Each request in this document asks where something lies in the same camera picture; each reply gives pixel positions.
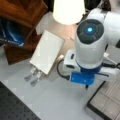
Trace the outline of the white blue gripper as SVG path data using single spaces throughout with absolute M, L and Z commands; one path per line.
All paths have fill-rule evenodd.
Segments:
M 85 69 L 80 67 L 75 61 L 75 51 L 68 50 L 63 67 L 70 74 L 69 80 L 74 83 L 92 85 L 95 80 L 113 82 L 120 74 L 120 69 L 115 67 L 99 66 L 94 69 Z

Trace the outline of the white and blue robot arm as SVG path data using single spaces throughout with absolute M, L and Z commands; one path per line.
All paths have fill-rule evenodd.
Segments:
M 75 48 L 67 51 L 63 65 L 66 79 L 92 85 L 95 80 L 115 80 L 118 67 L 108 67 L 104 61 L 108 45 L 120 48 L 120 14 L 95 8 L 82 20 L 75 32 Z

